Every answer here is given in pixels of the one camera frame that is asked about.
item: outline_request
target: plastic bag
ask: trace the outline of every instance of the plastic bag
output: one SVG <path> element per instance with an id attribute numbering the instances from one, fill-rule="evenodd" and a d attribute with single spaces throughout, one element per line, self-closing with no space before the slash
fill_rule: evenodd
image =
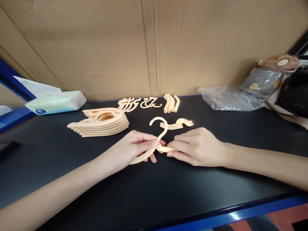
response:
<path id="1" fill-rule="evenodd" d="M 198 91 L 203 100 L 213 109 L 220 111 L 254 111 L 266 104 L 268 97 L 255 96 L 239 89 L 236 85 L 228 87 L 202 87 Z"/>

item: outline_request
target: black tabletop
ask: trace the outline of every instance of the black tabletop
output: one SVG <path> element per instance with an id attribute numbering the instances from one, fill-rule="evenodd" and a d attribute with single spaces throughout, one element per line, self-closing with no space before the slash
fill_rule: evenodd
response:
<path id="1" fill-rule="evenodd" d="M 213 111 L 201 96 L 180 100 L 177 113 L 164 114 L 163 106 L 137 107 L 126 113 L 129 128 L 108 137 L 82 138 L 66 126 L 85 119 L 84 109 L 118 107 L 117 102 L 87 103 L 78 111 L 36 116 L 0 139 L 19 143 L 0 162 L 0 208 L 94 159 L 131 130 L 159 135 L 160 121 L 149 126 L 157 116 L 169 124 L 179 118 L 194 123 L 168 131 L 163 137 L 166 142 L 177 134 L 205 127 L 224 142 L 308 157 L 308 132 L 273 111 Z M 156 105 L 165 102 L 161 98 Z M 151 230 L 302 193 L 260 175 L 193 167 L 155 154 L 156 164 L 130 165 L 108 177 L 39 230 Z"/>

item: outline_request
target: blue shelf frame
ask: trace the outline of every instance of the blue shelf frame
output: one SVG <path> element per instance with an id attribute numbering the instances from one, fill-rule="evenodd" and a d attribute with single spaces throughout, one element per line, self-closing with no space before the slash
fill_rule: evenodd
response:
<path id="1" fill-rule="evenodd" d="M 233 223 L 239 220 L 244 220 L 247 218 L 261 216 L 267 213 L 291 208 L 305 203 L 308 203 L 308 193 L 303 196 L 294 196 L 286 199 L 277 200 L 274 202 L 265 203 L 262 205 L 240 209 L 233 212 L 226 212 L 225 214 L 220 214 L 196 221 L 158 229 L 157 231 L 202 231 Z"/>
<path id="2" fill-rule="evenodd" d="M 2 83 L 5 87 L 10 89 L 26 102 L 35 99 L 36 97 L 17 79 L 15 79 L 13 75 L 20 77 L 20 75 L 14 71 L 4 60 L 0 59 L 0 83 Z M 12 108 L 12 110 L 12 112 L 0 116 L 0 134 L 19 124 L 23 120 L 35 116 L 35 113 L 26 107 Z"/>
<path id="3" fill-rule="evenodd" d="M 29 102 L 36 97 L 22 85 L 14 76 L 20 77 L 20 75 L 14 71 L 5 61 L 0 59 L 0 83 L 18 95 L 20 98 Z"/>

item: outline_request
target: forearm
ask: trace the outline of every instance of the forearm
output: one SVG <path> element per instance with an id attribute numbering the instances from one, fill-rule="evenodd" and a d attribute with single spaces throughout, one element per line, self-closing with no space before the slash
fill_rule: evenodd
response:
<path id="1" fill-rule="evenodd" d="M 308 191 L 308 158 L 226 144 L 225 167 L 257 173 Z"/>
<path id="2" fill-rule="evenodd" d="M 112 174 L 97 159 L 0 210 L 1 230 L 35 230 L 90 187 Z"/>

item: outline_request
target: cardboard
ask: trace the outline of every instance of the cardboard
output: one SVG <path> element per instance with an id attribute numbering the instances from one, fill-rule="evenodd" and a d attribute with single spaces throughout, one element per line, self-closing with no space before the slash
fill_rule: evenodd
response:
<path id="1" fill-rule="evenodd" d="M 89 101 L 240 83 L 308 29 L 303 0 L 0 0 L 0 56 Z"/>
<path id="2" fill-rule="evenodd" d="M 24 107 L 26 102 L 0 83 L 0 106 Z"/>

